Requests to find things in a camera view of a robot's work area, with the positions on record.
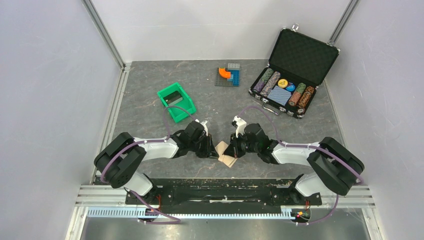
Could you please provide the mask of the beige leather card holder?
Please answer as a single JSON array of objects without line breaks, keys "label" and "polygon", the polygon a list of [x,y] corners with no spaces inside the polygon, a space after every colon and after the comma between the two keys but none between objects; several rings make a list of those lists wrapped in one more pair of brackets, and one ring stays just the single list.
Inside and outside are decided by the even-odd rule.
[{"label": "beige leather card holder", "polygon": [[237,158],[224,154],[224,151],[227,149],[228,146],[229,145],[226,142],[221,141],[215,146],[215,150],[218,153],[218,161],[224,163],[227,167],[231,168],[237,161]]}]

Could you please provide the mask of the dark card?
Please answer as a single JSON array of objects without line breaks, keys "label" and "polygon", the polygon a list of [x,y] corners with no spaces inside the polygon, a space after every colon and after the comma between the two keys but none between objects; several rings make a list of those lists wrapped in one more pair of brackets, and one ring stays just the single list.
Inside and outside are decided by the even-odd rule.
[{"label": "dark card", "polygon": [[174,106],[184,100],[183,96],[179,91],[174,91],[171,94],[165,96],[163,99],[165,101],[166,107]]}]

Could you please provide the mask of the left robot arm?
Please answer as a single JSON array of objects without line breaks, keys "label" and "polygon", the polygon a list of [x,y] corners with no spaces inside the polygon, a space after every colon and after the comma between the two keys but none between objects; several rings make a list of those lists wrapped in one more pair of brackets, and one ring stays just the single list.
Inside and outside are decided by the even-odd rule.
[{"label": "left robot arm", "polygon": [[208,121],[191,121],[185,129],[162,138],[143,139],[128,132],[120,133],[94,159],[102,183],[112,188],[127,188],[136,192],[145,204],[157,198],[154,183],[144,173],[138,173],[142,161],[174,159],[193,152],[198,158],[219,157],[209,133]]}]

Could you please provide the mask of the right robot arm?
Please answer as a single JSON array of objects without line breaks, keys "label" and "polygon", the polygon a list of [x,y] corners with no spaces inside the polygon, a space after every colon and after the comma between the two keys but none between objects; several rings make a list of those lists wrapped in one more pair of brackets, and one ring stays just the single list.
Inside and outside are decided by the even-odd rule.
[{"label": "right robot arm", "polygon": [[280,143],[270,139],[258,123],[248,124],[242,133],[233,133],[223,152],[233,158],[247,153],[257,154],[267,164],[296,164],[313,169],[311,174],[300,174],[289,189],[289,199],[295,204],[302,204],[315,193],[345,196],[362,182],[361,173],[365,170],[362,161],[332,137],[309,144]]}]

